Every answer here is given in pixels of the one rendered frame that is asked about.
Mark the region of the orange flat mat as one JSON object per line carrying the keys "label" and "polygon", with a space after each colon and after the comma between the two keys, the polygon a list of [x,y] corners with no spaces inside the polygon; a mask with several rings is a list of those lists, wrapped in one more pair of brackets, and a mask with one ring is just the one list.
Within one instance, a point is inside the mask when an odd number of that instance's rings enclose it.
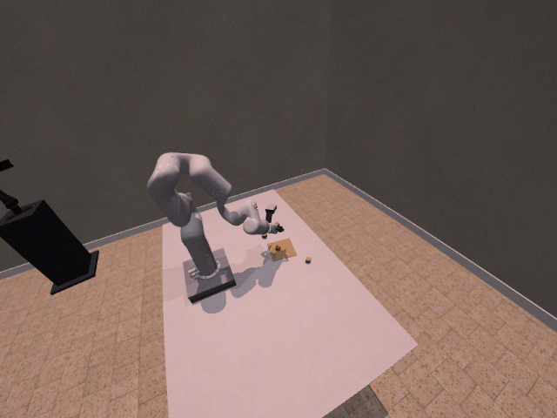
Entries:
{"label": "orange flat mat", "polygon": [[[290,239],[282,239],[267,245],[272,256],[272,261],[282,260],[297,255]],[[280,245],[280,251],[275,250],[276,245]]]}

